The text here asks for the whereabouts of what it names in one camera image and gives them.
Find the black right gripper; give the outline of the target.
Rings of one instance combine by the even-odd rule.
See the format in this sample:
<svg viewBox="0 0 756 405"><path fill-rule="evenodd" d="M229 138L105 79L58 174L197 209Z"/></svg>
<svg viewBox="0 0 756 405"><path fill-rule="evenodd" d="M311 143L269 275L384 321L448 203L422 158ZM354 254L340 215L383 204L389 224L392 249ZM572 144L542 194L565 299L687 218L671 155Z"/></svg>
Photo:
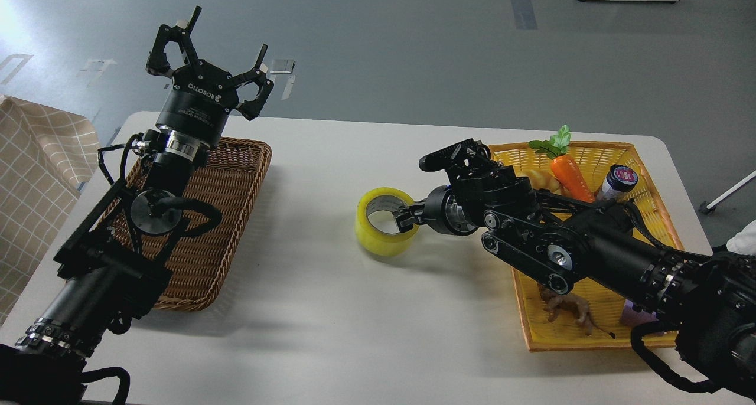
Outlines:
<svg viewBox="0 0 756 405"><path fill-rule="evenodd" d="M478 230L464 209L456 201L449 185L440 185L429 193L425 201L414 201L392 210L399 233L407 233L416 226L427 225L435 232L452 236L469 236Z"/></svg>

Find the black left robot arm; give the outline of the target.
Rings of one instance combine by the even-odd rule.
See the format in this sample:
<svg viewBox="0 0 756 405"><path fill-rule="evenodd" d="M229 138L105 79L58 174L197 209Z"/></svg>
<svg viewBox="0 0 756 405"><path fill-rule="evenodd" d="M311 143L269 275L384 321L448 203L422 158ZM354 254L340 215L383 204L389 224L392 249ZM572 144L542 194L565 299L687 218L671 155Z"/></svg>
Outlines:
<svg viewBox="0 0 756 405"><path fill-rule="evenodd" d="M65 284L13 346L2 346L3 404L82 404L87 386L106 378L125 404L131 378L121 367L86 370L105 332L121 335L168 287L168 258L181 239L222 222L214 205L184 195L208 163L232 111L259 117L275 87L263 44L251 69L234 75L203 60L191 40L201 8L159 26L146 71L172 80L154 129L102 147L97 163L110 184L54 256Z"/></svg>

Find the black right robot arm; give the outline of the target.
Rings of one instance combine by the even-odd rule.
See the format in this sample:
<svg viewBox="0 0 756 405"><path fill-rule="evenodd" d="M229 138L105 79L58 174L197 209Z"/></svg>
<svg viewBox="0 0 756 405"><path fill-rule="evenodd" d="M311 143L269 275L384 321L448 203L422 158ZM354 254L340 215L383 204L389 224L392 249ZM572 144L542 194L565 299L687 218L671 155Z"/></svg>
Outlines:
<svg viewBox="0 0 756 405"><path fill-rule="evenodd" d="M634 203L587 202L534 189L503 146L466 139L419 160L449 182L393 211L400 233L427 225L466 236L556 294L589 278L657 319L631 346L667 383L690 393L725 388L754 398L754 256L684 252L661 243Z"/></svg>

